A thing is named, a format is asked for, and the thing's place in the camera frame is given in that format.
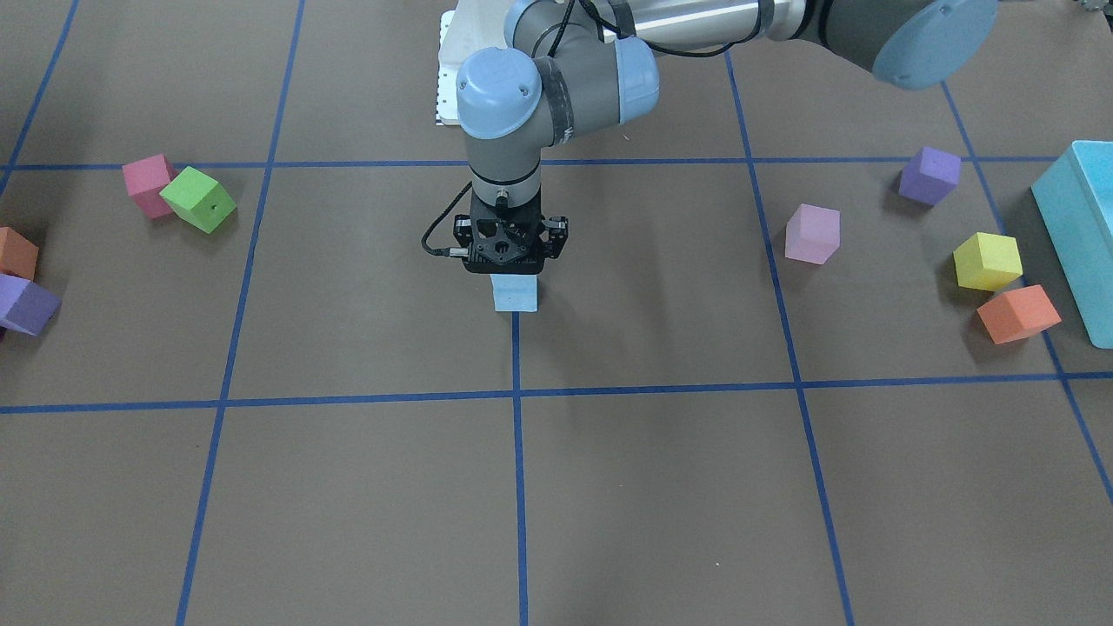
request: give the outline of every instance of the magenta cube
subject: magenta cube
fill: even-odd
[[[801,204],[788,221],[785,256],[823,265],[839,245],[839,212]]]
[[[958,186],[963,159],[925,146],[900,173],[900,195],[935,206]]]
[[[124,166],[124,183],[128,187],[128,195],[151,219],[174,213],[158,193],[177,175],[165,155],[155,155]]]
[[[61,303],[57,295],[27,278],[0,274],[0,326],[38,335]]]

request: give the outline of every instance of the pink cube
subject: pink cube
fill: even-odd
[[[801,204],[788,221],[785,256],[823,265],[839,244],[839,212]]]
[[[155,155],[124,166],[124,183],[128,187],[128,195],[151,219],[174,213],[158,193],[177,175],[165,155]]]

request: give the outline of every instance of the silver metal tube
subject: silver metal tube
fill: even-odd
[[[674,50],[700,50],[756,37],[788,39],[799,28],[807,0],[627,0],[637,36]],[[599,14],[618,23],[610,2],[594,0]],[[615,38],[604,33],[604,41]]]

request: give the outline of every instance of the black cable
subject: black cable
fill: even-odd
[[[593,20],[595,20],[595,23],[598,23],[599,26],[601,26],[601,27],[605,28],[607,30],[613,32],[614,35],[619,35],[619,36],[622,35],[622,32],[619,29],[619,27],[617,27],[617,26],[612,25],[611,22],[604,20],[603,17],[599,14],[599,9],[597,9],[595,6],[592,2],[589,2],[588,0],[579,0],[579,1],[580,1],[580,6],[583,7],[583,10],[587,11],[588,17],[590,17]],[[723,43],[721,47],[716,48],[715,50],[708,50],[707,52],[689,52],[687,50],[673,50],[671,48],[666,48],[664,46],[659,46],[657,43],[653,43],[652,41],[646,41],[646,40],[643,40],[643,41],[646,41],[646,45],[649,46],[650,50],[653,50],[656,52],[660,52],[662,55],[669,55],[669,56],[672,56],[672,57],[686,57],[686,58],[690,58],[690,59],[709,59],[711,57],[718,57],[719,55],[722,55],[723,52],[726,52],[727,50],[733,48],[738,43],[746,43],[750,39],[754,39],[754,37],[757,35],[757,31],[759,29],[754,29],[754,30],[755,30],[755,32],[752,35],[750,35],[749,37],[747,37],[746,39],[739,39],[738,41],[731,41],[730,43]]]
[[[433,256],[449,256],[449,251],[452,250],[452,248],[447,248],[447,247],[432,248],[432,247],[429,247],[429,236],[432,235],[433,231],[437,227],[437,225],[440,225],[441,222],[443,222],[444,218],[450,213],[452,213],[452,209],[455,208],[456,204],[460,203],[460,198],[464,197],[464,194],[466,194],[469,192],[469,189],[471,189],[471,188],[472,188],[472,183],[471,183],[471,180],[469,180],[467,184],[464,185],[464,188],[460,189],[460,193],[456,194],[456,197],[453,198],[452,203],[449,204],[449,208],[445,208],[444,213],[442,213],[440,217],[437,217],[436,219],[433,221],[433,223],[429,227],[429,231],[425,231],[425,235],[422,236],[422,238],[421,238],[421,247],[425,248],[425,252],[432,254]]]
[[[564,37],[564,29],[568,28],[568,21],[572,18],[572,7],[575,7],[574,0],[564,0],[568,7],[564,9],[564,19],[560,21],[560,30],[556,31],[556,39],[553,39],[553,45],[549,47],[549,56],[553,57],[556,55],[556,47],[560,46],[560,40]]]

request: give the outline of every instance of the green cube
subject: green cube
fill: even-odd
[[[186,222],[211,233],[236,211],[236,200],[214,178],[187,167],[161,192],[166,204]]]

